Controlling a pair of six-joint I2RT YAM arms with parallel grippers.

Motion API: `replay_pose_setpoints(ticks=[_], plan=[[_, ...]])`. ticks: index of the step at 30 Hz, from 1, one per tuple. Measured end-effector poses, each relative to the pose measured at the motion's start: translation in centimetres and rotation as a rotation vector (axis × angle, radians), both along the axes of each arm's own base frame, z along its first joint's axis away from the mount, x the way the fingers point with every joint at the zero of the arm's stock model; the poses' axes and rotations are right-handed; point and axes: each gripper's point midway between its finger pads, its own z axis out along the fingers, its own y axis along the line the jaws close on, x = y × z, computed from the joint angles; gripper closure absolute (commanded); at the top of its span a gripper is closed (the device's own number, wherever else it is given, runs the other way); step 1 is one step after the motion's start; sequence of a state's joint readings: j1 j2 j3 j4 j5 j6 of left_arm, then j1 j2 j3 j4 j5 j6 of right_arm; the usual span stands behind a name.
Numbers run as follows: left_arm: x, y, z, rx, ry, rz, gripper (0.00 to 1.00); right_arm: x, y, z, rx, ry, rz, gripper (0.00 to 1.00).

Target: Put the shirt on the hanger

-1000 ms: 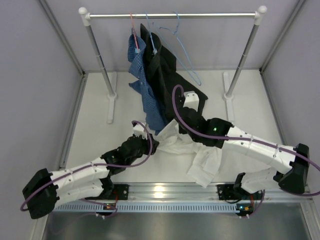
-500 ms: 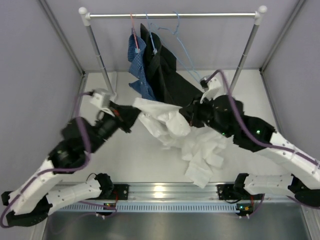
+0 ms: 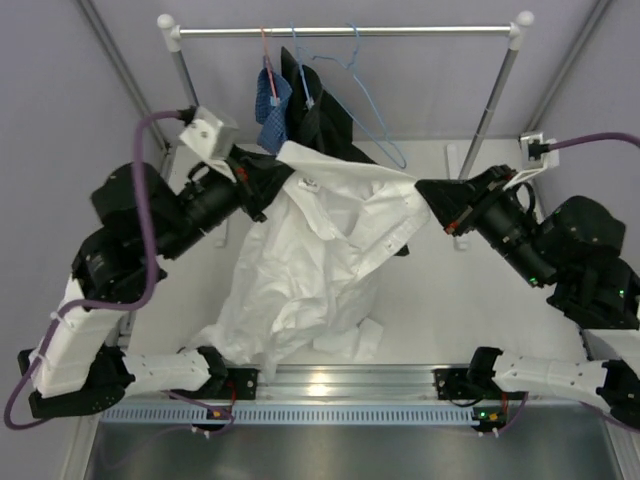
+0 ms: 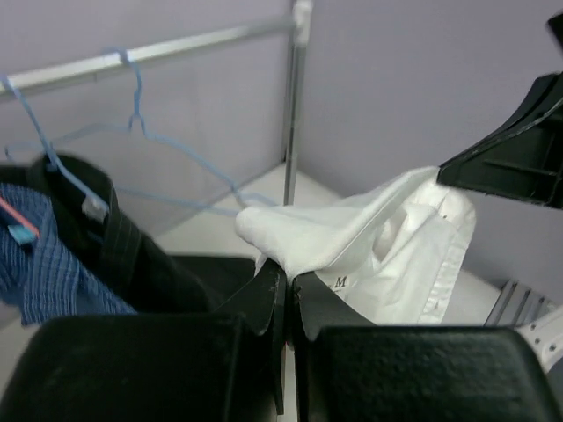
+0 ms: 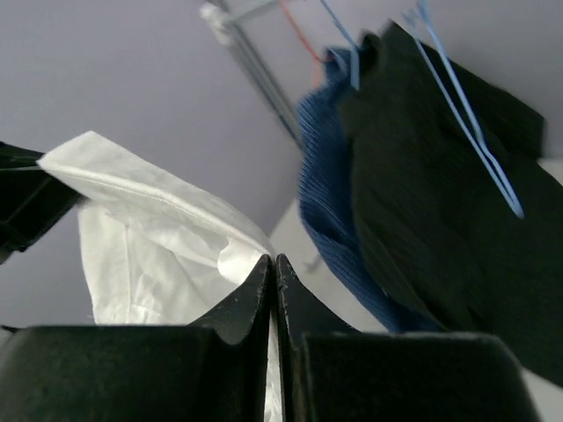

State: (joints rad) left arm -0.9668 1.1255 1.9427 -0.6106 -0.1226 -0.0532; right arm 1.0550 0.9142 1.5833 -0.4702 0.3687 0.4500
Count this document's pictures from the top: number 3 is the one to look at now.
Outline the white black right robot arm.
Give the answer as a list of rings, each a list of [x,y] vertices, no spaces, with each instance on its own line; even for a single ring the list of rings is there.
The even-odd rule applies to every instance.
[[[547,303],[615,355],[571,363],[481,346],[466,387],[478,397],[524,392],[573,400],[636,430],[639,276],[621,257],[626,226],[584,196],[539,221],[533,187],[522,185],[528,195],[522,205],[515,178],[515,170],[499,165],[468,180],[422,179],[415,188],[447,234],[478,232],[529,286],[553,287]]]

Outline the white shirt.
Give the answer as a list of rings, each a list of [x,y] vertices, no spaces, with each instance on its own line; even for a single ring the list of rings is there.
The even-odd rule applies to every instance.
[[[369,361],[384,333],[371,316],[380,268],[430,218],[416,178],[292,141],[277,158],[292,175],[246,234],[217,320],[187,346],[259,361],[267,378],[304,346]]]

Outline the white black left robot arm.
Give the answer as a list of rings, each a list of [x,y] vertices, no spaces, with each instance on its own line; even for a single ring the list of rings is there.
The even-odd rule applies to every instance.
[[[18,356],[34,423],[97,414],[138,394],[221,395],[229,373],[213,347],[145,357],[106,340],[150,301],[166,277],[161,260],[179,258],[237,211],[264,221],[291,175],[273,156],[239,147],[220,169],[198,163],[180,191],[142,160],[113,171],[91,196],[101,225],[81,244],[61,305],[39,345]]]

